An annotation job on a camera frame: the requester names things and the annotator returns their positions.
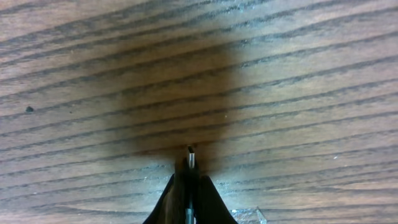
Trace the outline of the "black ridged right gripper left finger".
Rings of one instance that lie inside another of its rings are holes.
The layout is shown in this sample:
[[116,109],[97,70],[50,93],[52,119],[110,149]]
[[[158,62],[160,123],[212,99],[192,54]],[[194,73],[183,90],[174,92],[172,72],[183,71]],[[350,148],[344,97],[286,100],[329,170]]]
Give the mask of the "black ridged right gripper left finger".
[[182,174],[173,174],[143,224],[185,224],[185,192]]

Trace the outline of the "black ridged right gripper right finger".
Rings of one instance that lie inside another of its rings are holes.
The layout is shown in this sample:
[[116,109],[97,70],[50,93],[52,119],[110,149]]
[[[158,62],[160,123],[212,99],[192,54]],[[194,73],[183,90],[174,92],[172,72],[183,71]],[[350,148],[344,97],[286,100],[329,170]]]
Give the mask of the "black ridged right gripper right finger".
[[199,224],[238,224],[209,176],[200,177],[194,208]]

